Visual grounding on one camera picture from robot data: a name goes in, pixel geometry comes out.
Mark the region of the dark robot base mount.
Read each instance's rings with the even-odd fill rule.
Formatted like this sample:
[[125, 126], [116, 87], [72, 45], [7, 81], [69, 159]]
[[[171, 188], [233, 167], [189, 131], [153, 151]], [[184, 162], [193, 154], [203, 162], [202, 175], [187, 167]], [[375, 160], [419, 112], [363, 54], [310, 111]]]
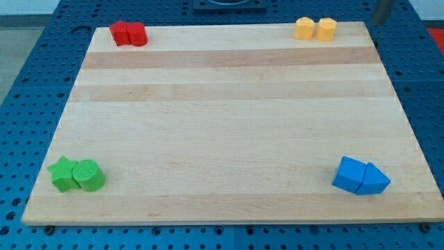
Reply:
[[266, 10], [266, 0], [192, 0], [194, 12]]

